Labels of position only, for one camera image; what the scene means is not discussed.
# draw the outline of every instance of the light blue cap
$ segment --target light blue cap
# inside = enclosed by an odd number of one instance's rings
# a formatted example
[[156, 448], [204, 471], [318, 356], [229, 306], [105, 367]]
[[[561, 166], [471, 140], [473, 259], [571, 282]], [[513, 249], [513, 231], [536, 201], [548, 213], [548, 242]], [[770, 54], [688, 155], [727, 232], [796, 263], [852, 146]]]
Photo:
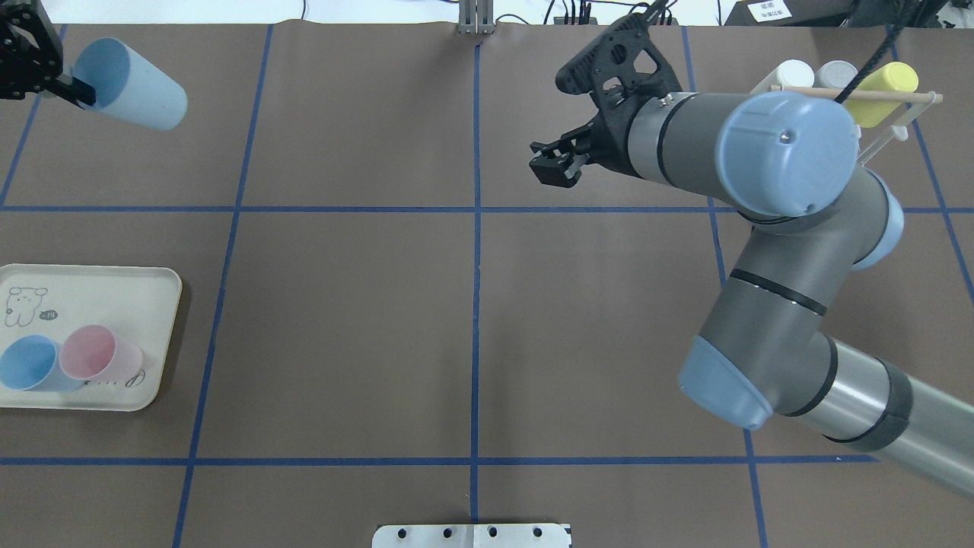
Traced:
[[869, 172], [869, 175], [876, 178], [876, 181], [882, 185], [882, 190], [886, 193], [886, 205], [888, 207], [886, 229], [882, 231], [880, 242], [876, 244], [869, 254], [853, 264], [852, 270], [862, 270], [880, 262], [880, 259], [887, 256], [896, 248], [896, 244], [900, 243], [900, 237], [903, 236], [903, 208], [900, 207], [900, 202], [889, 191], [889, 187], [886, 186], [886, 181], [873, 173], [872, 170], [867, 169], [866, 171]]
[[695, 336], [680, 372], [680, 390], [702, 408], [748, 430], [757, 430], [774, 410], [744, 373], [705, 338]]
[[741, 103], [717, 137], [717, 173], [730, 197], [761, 215], [812, 215], [842, 194], [855, 169], [855, 122], [842, 105], [794, 92]]

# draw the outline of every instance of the sticker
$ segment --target sticker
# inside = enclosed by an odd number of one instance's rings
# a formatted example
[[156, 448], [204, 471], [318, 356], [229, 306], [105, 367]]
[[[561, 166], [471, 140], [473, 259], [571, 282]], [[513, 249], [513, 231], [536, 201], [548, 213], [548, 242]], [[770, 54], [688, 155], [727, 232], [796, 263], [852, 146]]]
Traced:
[[747, 9], [751, 10], [751, 15], [757, 22], [783, 20], [791, 17], [791, 12], [788, 11], [788, 6], [785, 5], [784, 0], [767, 0], [767, 2], [748, 4]]

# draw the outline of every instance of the white tray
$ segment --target white tray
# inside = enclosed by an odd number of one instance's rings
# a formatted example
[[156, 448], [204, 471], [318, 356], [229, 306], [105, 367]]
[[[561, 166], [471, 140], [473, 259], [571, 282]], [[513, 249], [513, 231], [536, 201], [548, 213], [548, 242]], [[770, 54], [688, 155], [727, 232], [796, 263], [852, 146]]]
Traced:
[[[10, 302], [11, 289], [36, 297]], [[142, 371], [127, 382], [88, 383], [71, 392], [0, 385], [0, 407], [137, 411], [159, 392], [182, 281], [168, 268], [8, 264], [0, 267], [0, 352], [29, 334], [62, 344], [76, 329], [102, 324], [142, 350]]]

